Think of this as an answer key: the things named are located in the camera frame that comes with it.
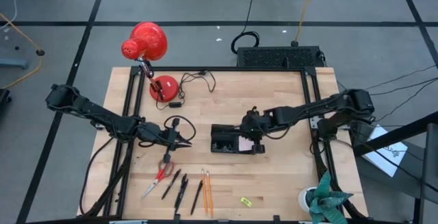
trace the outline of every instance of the yellow cable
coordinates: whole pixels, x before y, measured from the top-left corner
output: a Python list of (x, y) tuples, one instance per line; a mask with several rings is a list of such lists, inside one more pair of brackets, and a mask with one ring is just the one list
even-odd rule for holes
[(296, 33), (296, 36), (295, 36), (295, 41), (297, 41), (297, 42), (298, 42), (298, 37), (299, 37), (300, 34), (301, 34), (301, 25), (302, 25), (302, 21), (304, 20), (304, 15), (306, 14), (306, 9), (307, 9), (307, 6), (309, 5), (309, 3), (310, 3), (310, 0), (306, 0), (306, 3), (305, 3), (304, 6), (302, 7), (300, 23), (298, 24), (298, 32)]
[[(14, 28), (18, 33), (20, 33), (22, 36), (24, 36), (24, 37), (25, 37), (25, 38), (26, 38), (26, 39), (27, 39), (27, 40), (28, 40), (28, 41), (29, 41), (29, 42), (30, 42), (30, 43), (36, 48), (37, 51), (38, 51), (38, 50), (42, 50), (42, 49), (40, 48), (40, 46), (38, 46), (36, 43), (34, 43), (33, 40), (32, 40), (29, 36), (27, 36), (27, 35), (26, 35), (24, 32), (22, 32), (19, 28), (17, 28), (17, 27), (12, 23), (12, 21), (10, 21), (8, 18), (6, 18), (2, 13), (0, 13), (0, 16), (1, 16), (5, 21), (7, 21), (8, 24), (9, 24), (12, 28)], [(38, 70), (40, 70), (41, 65), (42, 65), (42, 56), (40, 55), (40, 60), (39, 60), (38, 66), (37, 66), (34, 70), (30, 71), (28, 74), (26, 74), (26, 75), (20, 77), (19, 79), (13, 81), (12, 83), (8, 84), (7, 86), (4, 86), (3, 89), (9, 88), (10, 86), (13, 86), (13, 85), (15, 85), (16, 83), (18, 83), (18, 82), (20, 82), (20, 81), (22, 81), (22, 80), (28, 78), (30, 75), (36, 73)]]

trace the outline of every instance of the orange pencil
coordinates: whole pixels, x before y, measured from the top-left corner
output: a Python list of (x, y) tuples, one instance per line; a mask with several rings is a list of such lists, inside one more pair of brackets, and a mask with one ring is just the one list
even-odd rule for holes
[(208, 214), (208, 210), (207, 210), (207, 194), (205, 194), (205, 187), (207, 187), (207, 185), (205, 183), (204, 169), (201, 171), (201, 174), (202, 174), (202, 178), (203, 178), (204, 209), (205, 209), (205, 213)]
[(213, 218), (213, 197), (211, 197), (211, 183), (210, 183), (210, 173), (207, 171), (207, 181), (208, 181), (208, 189), (210, 194), (210, 214)]

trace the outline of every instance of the black pen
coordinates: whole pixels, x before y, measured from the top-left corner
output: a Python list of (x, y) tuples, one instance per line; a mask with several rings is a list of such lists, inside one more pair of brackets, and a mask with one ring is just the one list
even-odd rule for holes
[(167, 187), (166, 191), (164, 192), (162, 199), (164, 199), (164, 197), (166, 197), (167, 192), (169, 192), (169, 190), (170, 190), (170, 187), (173, 186), (173, 183), (174, 183), (175, 180), (178, 178), (179, 172), (181, 172), (181, 169), (179, 169), (179, 170), (175, 173), (175, 175), (173, 176), (173, 179), (172, 179), (172, 181), (170, 182), (169, 186)]
[(198, 201), (199, 193), (201, 192), (202, 187), (203, 187), (203, 181), (201, 180), (201, 182), (199, 182), (198, 190), (196, 191), (196, 196), (194, 198), (192, 211), (190, 211), (190, 215), (193, 215), (194, 207), (196, 206), (196, 202)]
[(178, 204), (177, 204), (177, 206), (175, 207), (175, 214), (178, 212), (179, 205), (180, 205), (181, 202), (183, 201), (184, 192), (185, 192), (185, 189), (187, 188), (187, 185), (188, 185), (188, 184), (189, 184), (189, 179), (186, 179), (186, 181), (185, 181), (185, 183), (184, 183), (184, 187), (183, 187), (183, 189), (182, 189), (182, 191), (181, 191), (181, 197), (179, 198)]
[(179, 192), (178, 192), (178, 195), (177, 195), (177, 200), (175, 201), (175, 206), (174, 206), (175, 208), (178, 205), (178, 201), (179, 201), (179, 198), (181, 196), (181, 192), (183, 191), (186, 177), (187, 177), (187, 173), (184, 174), (183, 179), (181, 180), (181, 186), (179, 187)]

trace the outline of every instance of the yellow eraser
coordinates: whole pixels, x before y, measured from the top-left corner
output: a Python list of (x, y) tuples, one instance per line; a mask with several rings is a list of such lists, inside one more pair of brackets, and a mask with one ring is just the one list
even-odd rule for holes
[(242, 203), (245, 203), (245, 205), (248, 206), (248, 208), (251, 208), (251, 206), (253, 205), (253, 203), (251, 203), (251, 201), (249, 201), (246, 197), (242, 197), (242, 198), (240, 199), (240, 201), (241, 201)]

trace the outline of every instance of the red desk lamp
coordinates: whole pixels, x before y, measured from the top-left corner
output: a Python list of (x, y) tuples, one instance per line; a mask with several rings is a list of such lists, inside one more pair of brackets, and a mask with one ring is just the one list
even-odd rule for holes
[(163, 30), (151, 22), (141, 22), (134, 27), (128, 40), (122, 44), (122, 54), (141, 62), (145, 75), (151, 82), (149, 92), (155, 100), (169, 102), (177, 96), (178, 83), (175, 78), (163, 75), (153, 78), (150, 61), (161, 59), (167, 51), (167, 39)]

